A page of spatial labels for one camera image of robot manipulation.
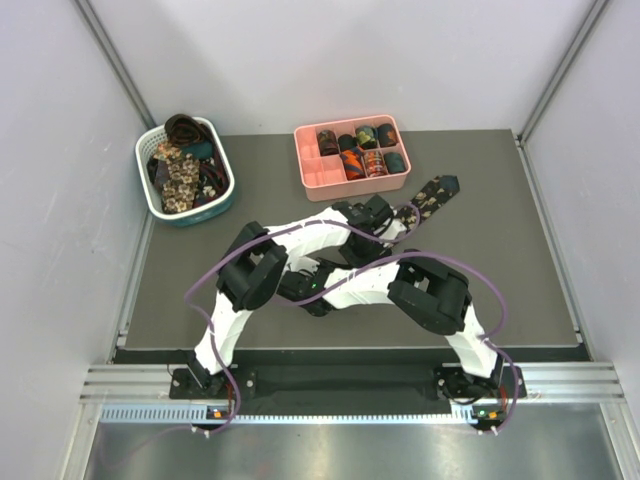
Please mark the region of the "black gold floral tie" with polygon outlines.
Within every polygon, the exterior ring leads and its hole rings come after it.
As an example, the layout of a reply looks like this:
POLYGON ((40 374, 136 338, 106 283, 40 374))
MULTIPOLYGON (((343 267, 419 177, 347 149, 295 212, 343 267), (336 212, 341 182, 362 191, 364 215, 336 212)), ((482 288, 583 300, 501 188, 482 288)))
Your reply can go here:
POLYGON ((411 231, 431 218, 459 192, 460 184, 457 176, 436 176, 428 181, 407 204, 399 208, 395 218, 411 231))

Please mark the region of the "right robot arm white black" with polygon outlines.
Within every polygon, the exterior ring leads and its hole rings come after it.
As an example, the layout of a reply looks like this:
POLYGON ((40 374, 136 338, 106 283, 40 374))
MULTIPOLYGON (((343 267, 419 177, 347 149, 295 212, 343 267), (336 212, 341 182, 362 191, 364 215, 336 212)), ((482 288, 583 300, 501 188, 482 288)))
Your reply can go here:
POLYGON ((441 394, 469 404, 498 396, 503 360, 484 339, 469 291, 469 280, 448 265, 406 251, 395 261, 383 258, 373 267, 348 268, 320 259, 286 271, 277 294, 315 317, 361 305, 394 306, 422 329, 444 337, 460 367, 438 367, 441 394))

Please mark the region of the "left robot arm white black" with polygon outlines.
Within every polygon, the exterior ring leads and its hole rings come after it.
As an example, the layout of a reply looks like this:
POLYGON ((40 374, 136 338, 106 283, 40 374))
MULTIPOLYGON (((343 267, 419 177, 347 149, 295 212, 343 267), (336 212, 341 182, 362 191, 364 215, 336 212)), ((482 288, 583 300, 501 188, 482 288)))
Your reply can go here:
POLYGON ((388 255, 409 230, 378 195, 366 203, 336 202, 285 225, 246 224, 184 296, 207 322, 186 362, 194 387, 209 397, 224 390, 235 346, 253 312, 275 297, 326 306, 322 295, 331 274, 348 273, 388 255))

